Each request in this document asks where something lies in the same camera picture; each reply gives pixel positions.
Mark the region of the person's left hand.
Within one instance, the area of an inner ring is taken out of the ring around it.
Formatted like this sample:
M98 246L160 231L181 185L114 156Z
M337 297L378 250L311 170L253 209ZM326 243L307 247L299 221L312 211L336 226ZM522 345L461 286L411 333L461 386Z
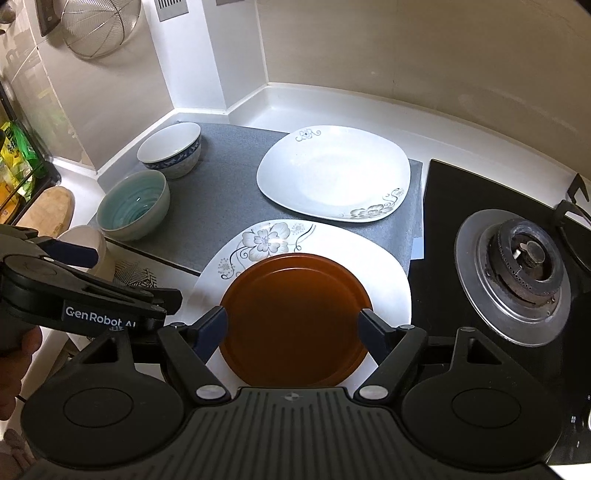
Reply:
M26 375L33 355L41 347L42 331L35 326L23 337L21 348L12 354L1 358L0 377L0 418L8 420L15 410L16 397L21 392L22 380Z

